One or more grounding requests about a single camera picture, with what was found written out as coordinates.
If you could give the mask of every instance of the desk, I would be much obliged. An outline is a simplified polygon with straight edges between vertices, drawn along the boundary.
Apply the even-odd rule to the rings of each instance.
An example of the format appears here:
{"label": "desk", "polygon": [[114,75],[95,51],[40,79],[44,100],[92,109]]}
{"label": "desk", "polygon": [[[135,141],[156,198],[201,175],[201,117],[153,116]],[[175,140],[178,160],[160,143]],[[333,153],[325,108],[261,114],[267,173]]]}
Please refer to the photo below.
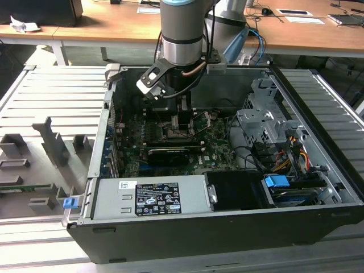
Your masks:
{"label": "desk", "polygon": [[[327,17],[328,14],[344,14],[338,8],[331,7],[328,0],[260,0],[275,15],[281,15],[276,9],[307,10],[313,17]],[[364,5],[354,2],[341,2],[341,7],[363,10]],[[245,14],[261,14],[262,7],[246,9]],[[330,18],[320,19],[325,24],[290,23],[285,17],[263,17],[258,22],[259,33],[267,40],[266,53],[284,55],[364,57],[364,29],[361,27],[337,26]],[[247,20],[255,27],[253,20]],[[245,50],[256,49],[257,39],[249,37]]]}
{"label": "desk", "polygon": [[[278,15],[276,9],[308,10],[316,17],[343,14],[330,7],[328,0],[260,0]],[[42,27],[34,34],[16,33],[9,26],[0,26],[0,39],[12,44],[46,44],[52,46],[58,64],[68,64],[64,46],[101,47],[103,59],[107,59],[106,47],[153,49],[160,31],[160,15],[137,14],[138,4],[110,5],[109,1],[82,0],[84,9],[78,27]],[[364,5],[341,2],[346,10],[364,9]],[[246,9],[257,12],[261,7]],[[360,27],[337,27],[331,19],[321,19],[325,24],[290,23],[281,17],[261,18],[258,28],[267,40],[266,53],[285,55],[312,55],[333,57],[364,57],[364,30]],[[255,23],[248,20],[250,26]],[[246,41],[244,52],[251,54],[258,46],[255,37]]]}

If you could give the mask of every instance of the metal bracket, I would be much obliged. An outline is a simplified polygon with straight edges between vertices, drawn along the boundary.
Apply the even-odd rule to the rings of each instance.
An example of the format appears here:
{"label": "metal bracket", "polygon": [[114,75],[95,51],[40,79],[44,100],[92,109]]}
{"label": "metal bracket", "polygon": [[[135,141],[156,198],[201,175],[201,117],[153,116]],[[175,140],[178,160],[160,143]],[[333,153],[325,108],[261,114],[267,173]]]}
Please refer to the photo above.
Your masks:
{"label": "metal bracket", "polygon": [[217,194],[215,190],[215,186],[213,184],[207,185],[207,193],[209,195],[209,201],[211,204],[217,203]]}
{"label": "metal bracket", "polygon": [[158,82],[159,79],[168,72],[168,70],[174,67],[176,66],[169,63],[166,59],[159,59],[151,67],[149,67],[140,80],[146,87],[150,88],[155,85],[155,83]]}
{"label": "metal bracket", "polygon": [[208,64],[218,64],[221,62],[221,57],[220,54],[218,53],[218,51],[216,49],[212,49],[211,52],[211,57],[209,59],[207,59],[207,63]]}

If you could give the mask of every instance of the floor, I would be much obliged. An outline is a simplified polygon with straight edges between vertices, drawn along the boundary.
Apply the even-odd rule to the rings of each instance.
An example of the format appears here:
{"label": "floor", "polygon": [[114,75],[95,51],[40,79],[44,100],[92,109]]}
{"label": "floor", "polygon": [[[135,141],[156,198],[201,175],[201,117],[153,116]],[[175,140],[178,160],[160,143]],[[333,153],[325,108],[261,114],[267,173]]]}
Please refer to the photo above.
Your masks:
{"label": "floor", "polygon": [[[46,46],[35,45],[8,45],[4,48],[0,44],[0,96],[8,90],[14,82],[22,67],[21,63],[53,65],[55,62],[52,49]],[[108,48],[109,61],[103,61],[101,50],[92,47],[66,47],[66,53],[72,65],[100,65],[107,63],[121,63],[123,65],[150,65],[153,62],[154,50]],[[267,55],[266,59],[273,60],[274,64],[281,68],[296,68],[299,56]],[[308,57],[302,68],[314,68],[320,71],[324,79],[340,95],[345,94],[345,99],[350,101],[356,92],[364,86],[364,73],[360,75],[350,87],[359,72],[364,70],[364,59],[330,58],[326,61],[322,58]]]}

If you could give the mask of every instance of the blue latch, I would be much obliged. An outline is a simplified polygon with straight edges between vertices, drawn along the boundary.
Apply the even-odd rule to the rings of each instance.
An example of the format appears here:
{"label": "blue latch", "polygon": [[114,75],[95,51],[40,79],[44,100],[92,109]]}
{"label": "blue latch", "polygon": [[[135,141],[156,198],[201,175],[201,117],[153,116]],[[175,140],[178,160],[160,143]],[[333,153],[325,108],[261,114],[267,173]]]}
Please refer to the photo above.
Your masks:
{"label": "blue latch", "polygon": [[64,209],[77,209],[78,208],[78,197],[68,197],[63,201]]}
{"label": "blue latch", "polygon": [[268,188],[270,187],[289,187],[289,181],[285,175],[270,175],[265,178]]}

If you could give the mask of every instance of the warning label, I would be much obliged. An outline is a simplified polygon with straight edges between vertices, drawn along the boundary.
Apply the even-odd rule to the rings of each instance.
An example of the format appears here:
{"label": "warning label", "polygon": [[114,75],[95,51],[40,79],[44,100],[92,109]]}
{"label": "warning label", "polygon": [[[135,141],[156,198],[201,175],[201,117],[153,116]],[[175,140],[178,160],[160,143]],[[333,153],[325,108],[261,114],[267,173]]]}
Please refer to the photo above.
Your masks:
{"label": "warning label", "polygon": [[135,197],[137,216],[182,212],[178,183],[136,185]]}

